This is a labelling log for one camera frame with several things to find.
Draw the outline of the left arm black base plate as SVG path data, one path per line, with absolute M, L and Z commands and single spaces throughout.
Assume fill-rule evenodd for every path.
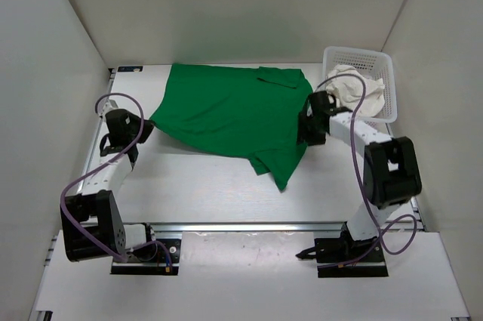
M 116 276 L 177 276 L 180 269 L 182 233 L 156 233 L 152 238 L 164 245 L 150 245 L 128 253 L 127 263 L 113 261 Z

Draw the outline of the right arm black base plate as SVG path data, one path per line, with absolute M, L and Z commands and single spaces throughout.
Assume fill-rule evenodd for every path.
M 380 278 L 389 271 L 382 248 L 373 241 L 315 238 L 314 246 L 296 254 L 301 261 L 315 260 L 318 278 Z

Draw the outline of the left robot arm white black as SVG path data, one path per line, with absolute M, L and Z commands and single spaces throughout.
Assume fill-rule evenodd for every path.
M 100 142 L 100 164 L 106 167 L 89 176 L 80 193 L 66 197 L 70 216 L 61 214 L 66 256 L 83 261 L 110 255 L 124 258 L 133 252 L 149 261 L 157 255 L 158 242 L 146 224 L 123 224 L 115 196 L 137 162 L 137 146 L 128 145 L 137 136 L 144 143 L 154 125 L 125 109 L 107 110 L 103 119 L 108 133 Z

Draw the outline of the green t shirt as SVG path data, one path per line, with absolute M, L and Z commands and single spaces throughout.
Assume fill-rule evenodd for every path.
M 284 191 L 306 151 L 297 123 L 311 93 L 301 69 L 175 63 L 150 119 L 197 150 L 247 159 Z

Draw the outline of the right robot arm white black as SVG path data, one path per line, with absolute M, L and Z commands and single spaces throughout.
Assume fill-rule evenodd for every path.
M 366 251 L 366 241 L 377 238 L 389 216 L 422 190 L 414 144 L 394 138 L 337 106 L 326 91 L 308 96 L 298 115 L 297 142 L 322 145 L 331 136 L 350 146 L 352 160 L 364 160 L 355 170 L 363 204 L 346 222 L 339 241 L 340 254 L 354 261 Z

